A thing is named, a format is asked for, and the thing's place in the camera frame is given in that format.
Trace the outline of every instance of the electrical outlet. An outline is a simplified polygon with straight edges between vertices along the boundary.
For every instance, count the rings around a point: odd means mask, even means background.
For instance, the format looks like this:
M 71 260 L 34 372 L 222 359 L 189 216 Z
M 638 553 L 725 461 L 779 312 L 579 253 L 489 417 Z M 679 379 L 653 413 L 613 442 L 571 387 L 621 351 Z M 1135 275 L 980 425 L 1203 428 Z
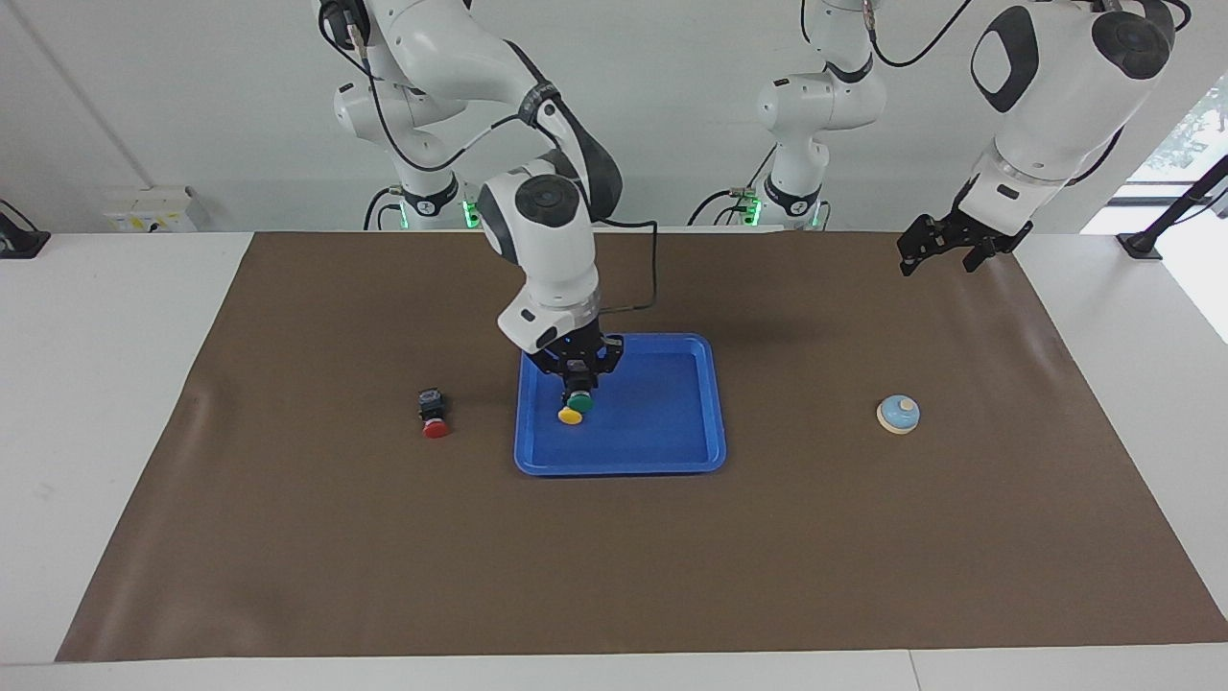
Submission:
M 103 215 L 117 232 L 196 232 L 205 212 L 184 187 L 112 189 Z

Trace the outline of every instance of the black cable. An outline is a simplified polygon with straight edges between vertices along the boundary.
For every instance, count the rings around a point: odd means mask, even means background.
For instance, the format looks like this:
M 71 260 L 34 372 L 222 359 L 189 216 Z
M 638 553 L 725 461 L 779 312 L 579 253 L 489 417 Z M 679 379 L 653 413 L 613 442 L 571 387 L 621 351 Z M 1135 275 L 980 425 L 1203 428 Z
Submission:
M 1074 187 L 1076 184 L 1078 184 L 1078 183 L 1083 182 L 1084 179 L 1087 179 L 1087 178 L 1092 177 L 1093 174 L 1095 174 L 1095 171 L 1100 169 L 1100 166 L 1103 166 L 1104 162 L 1109 160 L 1109 156 L 1113 155 L 1113 150 L 1117 147 L 1117 141 L 1121 140 L 1121 133 L 1125 131 L 1125 130 L 1126 130 L 1125 126 L 1122 126 L 1121 129 L 1119 129 L 1117 134 L 1114 134 L 1113 139 L 1109 140 L 1109 145 L 1104 147 L 1104 152 L 1100 153 L 1100 157 L 1097 158 L 1097 161 L 1094 163 L 1092 163 L 1092 167 L 1087 168 L 1087 171 L 1083 172 L 1083 174 L 1081 174 L 1081 176 L 1071 179 L 1070 182 L 1067 182 L 1066 187 Z
M 605 225 L 612 225 L 614 227 L 648 227 L 652 226 L 652 299 L 643 304 L 630 304 L 626 307 L 607 307 L 602 309 L 602 314 L 621 314 L 626 312 L 642 312 L 645 309 L 651 309 L 657 306 L 657 296 L 661 292 L 661 284 L 657 272 L 657 244 L 661 237 L 661 223 L 657 221 L 643 221 L 643 222 L 621 222 L 610 218 L 602 218 L 600 222 Z
M 375 196 L 371 198 L 371 203 L 367 204 L 367 215 L 362 220 L 362 230 L 371 230 L 371 218 L 376 214 L 376 206 L 379 205 L 381 199 L 392 193 L 393 191 L 391 187 L 384 187 L 383 189 L 377 191 Z
M 1190 22 L 1194 21 L 1194 10 L 1191 10 L 1190 6 L 1185 4 L 1185 0 L 1164 0 L 1164 1 L 1176 7 L 1178 10 L 1181 10 L 1183 15 L 1181 23 L 1176 25 L 1176 31 L 1181 31 L 1183 28 L 1190 26 Z
M 386 206 L 382 206 L 379 209 L 379 212 L 376 214 L 376 228 L 383 230 L 383 215 L 384 215 L 384 211 L 389 211 L 389 210 L 392 210 L 392 211 L 399 211 L 400 210 L 400 204 L 388 204 Z
M 806 31 L 806 0 L 802 0 L 802 38 L 804 38 L 807 43 L 810 42 L 810 34 Z
M 768 167 L 768 161 L 771 160 L 772 153 L 775 152 L 776 152 L 776 145 L 772 144 L 771 149 L 768 150 L 768 155 L 764 156 L 764 162 L 759 163 L 759 169 L 755 171 L 755 174 L 750 176 L 750 182 L 747 183 L 747 187 L 755 185 L 755 180 L 759 179 L 759 173 L 764 172 L 764 168 Z
M 328 34 L 328 31 L 324 28 L 325 10 L 330 5 L 332 4 L 324 4 L 324 5 L 321 5 L 321 7 L 319 7 L 319 15 L 318 15 L 318 22 L 317 22 L 319 25 L 319 34 L 324 38 L 324 41 L 328 42 L 329 45 L 333 47 L 334 50 L 336 50 L 338 53 L 340 53 L 340 55 L 343 58 L 345 58 L 346 60 L 349 60 L 349 63 L 351 65 L 354 65 L 355 68 L 357 68 L 357 70 L 360 72 L 362 72 L 363 76 L 367 77 L 367 83 L 371 86 L 371 98 L 372 98 L 372 101 L 375 101 L 375 104 L 376 104 L 376 114 L 379 117 L 379 126 L 383 128 L 384 136 L 388 137 L 388 142 L 392 144 L 393 151 L 397 152 L 397 156 L 399 156 L 402 161 L 405 161 L 405 163 L 409 164 L 410 167 L 413 167 L 415 169 L 419 169 L 421 172 L 440 172 L 440 171 L 447 169 L 448 167 L 452 166 L 452 163 L 457 162 L 460 158 L 460 156 L 464 156 L 469 151 L 469 147 L 473 146 L 474 144 L 476 144 L 479 139 L 481 139 L 483 136 L 490 134 L 491 131 L 495 131 L 496 129 L 503 126 L 505 124 L 508 124 L 508 123 L 512 123 L 512 122 L 519 119 L 517 115 L 507 115 L 506 118 L 503 118 L 501 120 L 497 120 L 495 124 L 492 124 L 489 128 L 486 128 L 486 131 L 483 131 L 481 134 L 479 134 L 478 136 L 475 136 L 474 139 L 472 139 L 469 141 L 469 144 L 465 144 L 464 146 L 462 146 L 456 153 L 452 155 L 452 157 L 449 157 L 447 161 L 443 161 L 442 163 L 440 163 L 437 166 L 424 166 L 421 163 L 418 163 L 416 161 L 414 161 L 413 158 L 410 158 L 408 155 L 405 155 L 405 152 L 400 149 L 400 145 L 397 144 L 397 139 L 392 135 L 392 130 L 388 128 L 388 119 L 384 117 L 383 103 L 379 99 L 379 90 L 376 88 L 376 81 L 377 81 L 376 80 L 376 75 L 372 74 L 371 70 L 368 70 L 363 65 L 359 64 L 357 60 L 355 60 L 354 58 L 351 58 L 350 54 L 346 53 L 345 49 L 341 48 L 341 45 L 333 37 L 330 37 Z
M 824 199 L 823 201 L 819 203 L 819 210 L 820 211 L 823 210 L 823 206 L 828 207 L 828 217 L 823 218 L 823 230 L 820 230 L 819 232 L 826 232 L 828 231 L 828 223 L 831 222 L 831 201 L 828 201 L 826 199 Z
M 686 221 L 686 225 L 688 226 L 695 225 L 695 221 L 699 218 L 699 215 L 704 212 L 704 209 L 711 206 L 712 201 L 716 201 L 717 199 L 720 199 L 722 196 L 733 196 L 733 193 L 729 191 L 728 189 L 722 189 L 722 190 L 712 194 L 707 199 L 704 199 L 704 203 L 700 204 L 698 209 L 695 209 L 695 212 L 691 214 L 691 217 L 690 217 L 690 220 Z
M 379 91 L 376 88 L 376 80 L 375 80 L 375 77 L 368 77 L 367 81 L 371 82 L 371 97 L 372 97 L 372 99 L 376 103 L 376 114 L 379 115 L 379 126 L 383 128 L 384 136 L 388 137 L 388 144 L 392 144 L 393 151 L 395 151 L 397 155 L 400 156 L 402 161 L 405 161 L 409 166 L 411 166 L 411 167 L 414 167 L 416 169 L 420 169 L 422 172 L 440 172 L 440 171 L 445 171 L 445 169 L 449 168 L 452 166 L 452 163 L 454 163 L 458 160 L 460 160 L 460 156 L 464 156 L 469 151 L 469 146 L 472 146 L 473 144 L 467 144 L 467 145 L 462 146 L 460 149 L 457 150 L 456 153 L 452 153 L 452 156 L 447 161 L 443 161 L 442 163 L 440 163 L 437 166 L 424 166 L 421 163 L 415 162 L 413 158 L 410 158 L 409 156 L 406 156 L 404 151 L 400 150 L 400 145 L 398 145 L 397 144 L 397 139 L 393 137 L 392 130 L 388 129 L 388 120 L 384 118 L 384 114 L 383 114 L 383 104 L 379 102 Z M 491 131 L 495 131 L 496 129 L 503 126 L 505 124 L 516 122 L 518 119 L 519 119 L 519 117 L 517 117 L 517 115 L 507 115 L 506 118 L 503 118 L 501 120 L 497 120 L 495 124 L 490 125 L 486 129 L 486 131 L 483 133 L 480 136 L 485 136 L 486 134 L 489 134 Z
M 1214 199 L 1212 199 L 1210 204 L 1207 204 L 1206 206 L 1203 206 L 1201 211 L 1194 214 L 1192 216 L 1184 217 L 1184 218 L 1174 222 L 1173 225 L 1181 225 L 1183 222 L 1192 221 L 1194 218 L 1196 218 L 1196 217 L 1201 216 L 1202 214 L 1207 212 L 1208 209 L 1211 209 L 1212 206 L 1214 206 L 1219 201 L 1223 201 L 1224 195 L 1228 195 L 1228 188 L 1224 188 L 1224 190 L 1221 191 L 1218 196 L 1216 196 Z
M 32 230 L 34 232 L 39 232 L 38 226 L 34 225 L 34 221 L 29 220 L 29 216 L 27 216 L 26 214 L 21 212 L 21 209 L 18 209 L 17 206 L 14 206 L 6 199 L 0 199 L 0 204 L 4 204 L 9 209 L 11 209 L 12 212 L 17 214 L 17 217 L 20 217 L 21 220 L 26 221 L 26 225 L 29 226 L 29 230 Z
M 729 206 L 728 209 L 721 211 L 720 214 L 716 214 L 716 223 L 715 225 L 728 225 L 728 223 L 733 222 L 733 218 L 734 218 L 734 216 L 738 215 L 738 211 L 745 211 L 745 210 L 747 210 L 745 206 L 739 206 L 739 205 Z M 725 214 L 729 214 L 729 220 L 727 220 L 727 221 L 725 221 L 722 223 L 721 218 L 725 217 Z
M 947 32 L 950 31 L 950 27 L 955 26 L 955 22 L 959 21 L 959 17 L 963 16 L 964 10 L 966 10 L 968 6 L 971 5 L 971 4 L 973 4 L 973 0 L 964 0 L 964 2 L 959 6 L 959 9 L 955 10 L 955 14 L 952 15 L 949 20 L 947 20 L 947 23 L 938 32 L 938 36 L 935 36 L 933 41 L 931 41 L 928 45 L 926 45 L 920 53 L 916 54 L 916 56 L 914 56 L 910 60 L 904 60 L 903 63 L 896 63 L 895 60 L 892 60 L 887 55 L 883 55 L 883 50 L 878 47 L 878 31 L 877 29 L 873 29 L 873 28 L 869 29 L 869 43 L 874 47 L 874 53 L 878 54 L 878 59 L 882 60 L 883 64 L 885 64 L 887 66 L 889 66 L 889 68 L 910 68 L 910 66 L 920 63 L 921 58 L 925 58 L 926 55 L 928 55 L 930 52 L 933 50 L 935 45 L 938 45 L 938 42 L 942 41 L 942 38 L 944 36 L 947 36 Z

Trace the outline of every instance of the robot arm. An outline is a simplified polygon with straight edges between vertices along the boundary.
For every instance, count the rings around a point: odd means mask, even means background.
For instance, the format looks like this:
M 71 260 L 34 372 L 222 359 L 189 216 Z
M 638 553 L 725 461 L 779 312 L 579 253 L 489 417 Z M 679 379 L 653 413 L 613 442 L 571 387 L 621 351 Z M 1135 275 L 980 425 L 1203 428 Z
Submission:
M 474 21 L 467 1 L 323 1 L 350 17 L 351 45 L 381 48 L 370 55 L 373 74 L 409 75 L 405 107 L 395 104 L 406 126 L 451 117 L 470 101 L 494 101 L 516 108 L 517 118 L 551 144 L 546 155 L 486 182 L 478 212 L 491 247 L 526 275 L 524 287 L 499 318 L 500 328 L 543 372 L 562 377 L 565 401 L 589 398 L 598 376 L 613 372 L 623 353 L 621 338 L 604 335 L 598 324 L 592 222 L 613 214 L 623 191 L 609 152 L 523 50 Z M 398 85 L 376 85 L 382 87 Z M 383 93 L 381 101 L 389 102 Z M 356 122 L 354 109 L 348 112 Z M 410 151 L 438 151 L 429 136 L 410 135 Z M 382 126 L 377 139 L 384 140 Z M 433 161 L 424 156 L 421 162 Z M 411 164 L 400 169 L 422 173 Z M 451 176 L 438 172 L 436 182 Z
M 1105 0 L 1102 6 L 1115 2 Z M 1164 72 L 1175 31 L 1160 0 L 1016 5 L 973 55 L 973 79 L 1002 126 L 942 220 L 922 215 L 899 239 L 904 275 L 958 247 L 969 271 L 1009 253 L 1032 216 L 1129 122 Z
M 806 34 L 826 65 L 819 74 L 779 79 L 759 96 L 759 120 L 777 140 L 771 172 L 756 189 L 764 204 L 760 222 L 812 225 L 830 158 L 817 135 L 871 124 L 887 107 L 887 87 L 873 71 L 862 2 L 807 2 Z M 873 6 L 880 4 L 871 0 Z
M 464 193 L 464 180 L 451 166 L 442 166 L 447 155 L 443 142 L 420 129 L 464 112 L 467 103 L 435 98 L 414 87 L 393 59 L 379 26 L 367 25 L 367 38 L 361 38 L 354 11 L 356 9 L 344 10 L 336 2 L 323 5 L 323 17 L 333 22 L 335 36 L 348 37 L 348 22 L 354 22 L 357 45 L 354 39 L 346 39 L 354 48 L 362 47 L 366 68 L 378 80 L 373 90 L 378 92 L 379 108 L 370 83 L 346 83 L 333 97 L 338 120 L 351 134 L 376 144 L 392 158 L 400 180 L 402 211 L 410 227 L 445 230 L 469 225 L 465 207 L 457 203 Z M 383 110 L 384 123 L 379 120 L 379 109 Z M 392 134 L 391 140 L 384 133 L 384 124 Z M 409 164 L 397 152 L 397 146 L 429 169 Z

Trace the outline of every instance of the cable connector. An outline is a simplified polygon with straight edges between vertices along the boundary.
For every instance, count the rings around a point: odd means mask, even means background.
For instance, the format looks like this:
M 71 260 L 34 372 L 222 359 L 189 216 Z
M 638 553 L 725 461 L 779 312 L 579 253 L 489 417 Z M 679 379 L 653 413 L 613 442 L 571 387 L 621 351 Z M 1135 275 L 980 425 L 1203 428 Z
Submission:
M 371 72 L 371 60 L 367 58 L 367 43 L 362 39 L 362 29 L 359 28 L 357 20 L 354 18 L 354 12 L 345 10 L 345 31 L 350 34 L 350 43 L 354 44 L 354 49 L 359 53 L 359 61 L 362 63 L 362 68 Z
M 878 22 L 874 20 L 873 0 L 861 0 L 861 14 L 866 18 L 866 31 L 868 31 L 871 36 L 876 36 L 878 32 Z

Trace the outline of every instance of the plastic tray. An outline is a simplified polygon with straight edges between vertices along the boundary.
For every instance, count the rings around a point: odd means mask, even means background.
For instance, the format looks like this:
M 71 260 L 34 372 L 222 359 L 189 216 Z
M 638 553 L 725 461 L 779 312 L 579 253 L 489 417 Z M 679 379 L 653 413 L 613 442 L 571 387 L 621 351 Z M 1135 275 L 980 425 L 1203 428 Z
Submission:
M 562 380 L 523 358 L 516 465 L 538 477 L 695 475 L 725 464 L 712 347 L 701 335 L 628 334 L 585 422 L 559 422 Z

